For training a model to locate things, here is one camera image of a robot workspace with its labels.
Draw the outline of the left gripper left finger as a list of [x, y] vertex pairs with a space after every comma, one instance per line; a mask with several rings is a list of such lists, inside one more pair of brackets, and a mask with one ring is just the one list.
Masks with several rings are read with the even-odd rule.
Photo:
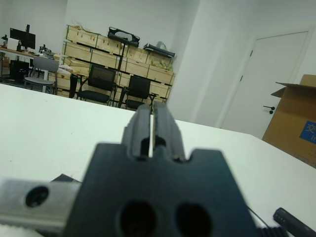
[[135, 114], [124, 128], [122, 144], [127, 155], [134, 159], [149, 158], [151, 108], [147, 104], [138, 107]]

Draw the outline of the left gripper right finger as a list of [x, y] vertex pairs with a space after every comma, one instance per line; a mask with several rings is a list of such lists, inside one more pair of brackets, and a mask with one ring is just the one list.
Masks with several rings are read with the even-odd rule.
[[154, 150], [165, 147], [171, 160], [185, 162], [185, 151], [181, 131], [168, 107], [154, 102]]

